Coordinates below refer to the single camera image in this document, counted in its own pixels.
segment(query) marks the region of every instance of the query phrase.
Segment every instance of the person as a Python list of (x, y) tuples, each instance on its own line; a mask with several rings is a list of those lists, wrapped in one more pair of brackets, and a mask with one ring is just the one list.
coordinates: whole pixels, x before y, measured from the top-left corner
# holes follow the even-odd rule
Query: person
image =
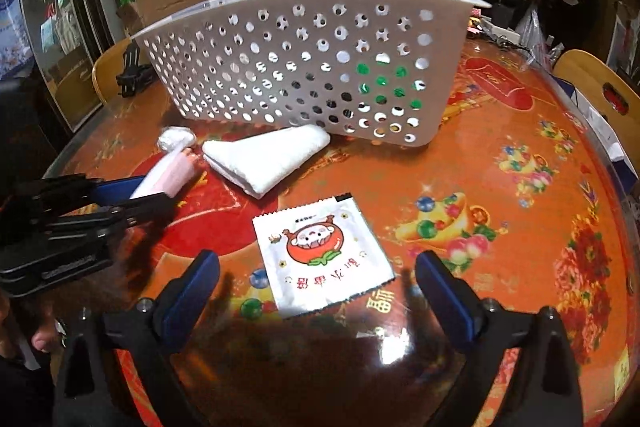
[[(58, 333), (50, 303), (37, 306), (40, 326), (31, 337), (34, 349), (50, 353)], [(49, 427), (53, 411), (53, 380), (47, 363), (30, 371), (18, 357), (15, 339), (7, 327), (10, 301), (0, 292), (0, 425)]]

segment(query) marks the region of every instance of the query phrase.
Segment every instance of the cartoon character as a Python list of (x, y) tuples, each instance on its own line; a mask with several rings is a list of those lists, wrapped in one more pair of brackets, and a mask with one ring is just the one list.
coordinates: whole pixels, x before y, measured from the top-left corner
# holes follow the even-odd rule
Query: cartoon character
[(326, 216), (321, 223), (311, 223), (297, 232), (282, 230), (287, 236), (287, 252), (294, 261), (309, 266), (325, 266), (340, 255), (344, 234), (334, 224), (334, 216)]

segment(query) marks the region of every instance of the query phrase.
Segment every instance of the round table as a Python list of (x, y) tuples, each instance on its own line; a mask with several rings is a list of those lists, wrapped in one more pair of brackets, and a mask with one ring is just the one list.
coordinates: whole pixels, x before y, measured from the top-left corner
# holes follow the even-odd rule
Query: round table
[[(160, 130), (174, 124), (191, 127), (199, 142), (270, 129), (183, 120), (157, 83), (103, 109), (49, 175), (144, 173), (161, 155)], [(610, 172), (594, 134), (548, 75), (514, 52), (467, 41), (428, 146), (333, 136), (259, 201), (204, 171), (150, 253), (140, 255), (134, 245), (142, 232), (132, 232), (113, 267), (54, 291), (54, 301), (67, 317), (83, 305), (122, 309), (158, 295), (202, 248), (213, 250), (225, 284), (172, 359), (210, 420), (417, 426), (460, 368), (460, 357), (437, 342), (438, 328), (428, 320), (420, 326), (411, 306), (415, 256), (433, 249), (481, 298), (520, 311), (558, 308), (580, 367), (585, 419), (598, 425), (635, 373), (639, 345), (638, 236)], [(344, 192), (354, 196), (398, 277), (382, 291), (282, 321), (252, 218)], [(447, 216), (425, 231), (420, 224), (438, 202)], [(432, 349), (415, 349), (416, 327), (434, 339)], [(507, 352), (477, 426), (491, 423), (515, 357), (516, 350)], [(144, 421), (158, 425), (127, 353), (120, 360)]]

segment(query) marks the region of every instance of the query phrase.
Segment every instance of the finger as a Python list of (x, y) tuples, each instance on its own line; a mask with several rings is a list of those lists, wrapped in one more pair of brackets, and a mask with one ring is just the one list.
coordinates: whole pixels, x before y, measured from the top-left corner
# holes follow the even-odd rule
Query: finger
[(56, 318), (53, 314), (51, 302), (44, 301), (40, 304), (40, 318), (40, 327), (31, 337), (31, 345), (39, 351), (48, 353), (58, 341)]
[(9, 338), (9, 334), (2, 326), (5, 318), (9, 314), (9, 299), (0, 294), (0, 357), (12, 359), (15, 357), (15, 348)]

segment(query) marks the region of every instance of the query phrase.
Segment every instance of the snack packet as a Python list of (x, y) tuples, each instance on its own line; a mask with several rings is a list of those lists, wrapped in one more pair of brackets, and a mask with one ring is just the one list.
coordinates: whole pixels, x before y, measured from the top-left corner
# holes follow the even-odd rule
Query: snack packet
[(321, 310), (395, 277), (350, 194), (254, 217), (254, 228), (282, 317)]

